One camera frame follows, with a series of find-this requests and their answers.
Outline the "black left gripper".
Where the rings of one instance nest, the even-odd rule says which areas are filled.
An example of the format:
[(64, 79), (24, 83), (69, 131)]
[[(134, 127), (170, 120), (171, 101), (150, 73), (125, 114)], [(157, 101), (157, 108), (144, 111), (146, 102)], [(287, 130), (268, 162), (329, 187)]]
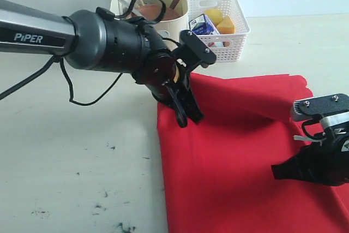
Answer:
[(181, 79), (175, 56), (168, 50), (146, 51), (130, 56), (130, 73), (138, 85), (146, 86), (154, 97), (169, 106), (178, 102), (195, 124), (204, 119), (191, 89)]

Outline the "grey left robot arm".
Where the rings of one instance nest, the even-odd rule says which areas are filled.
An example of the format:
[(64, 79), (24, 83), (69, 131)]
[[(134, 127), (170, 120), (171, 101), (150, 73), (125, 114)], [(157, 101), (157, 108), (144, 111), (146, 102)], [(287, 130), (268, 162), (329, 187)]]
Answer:
[(180, 127), (198, 123), (203, 113), (190, 87), (190, 73), (215, 61), (210, 49), (189, 31), (171, 50), (154, 20), (116, 15), (98, 7), (58, 16), (1, 0), (1, 51), (48, 54), (46, 64), (1, 93), (6, 98), (46, 72), (54, 63), (75, 69), (130, 74), (160, 103), (172, 108)]

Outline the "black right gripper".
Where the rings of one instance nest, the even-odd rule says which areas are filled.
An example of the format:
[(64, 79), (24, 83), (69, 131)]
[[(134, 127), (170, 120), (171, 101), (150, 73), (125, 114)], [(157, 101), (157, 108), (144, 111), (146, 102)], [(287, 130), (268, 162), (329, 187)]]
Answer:
[(301, 148), (298, 156), (271, 165), (276, 180), (303, 180), (326, 186), (348, 183), (348, 134)]

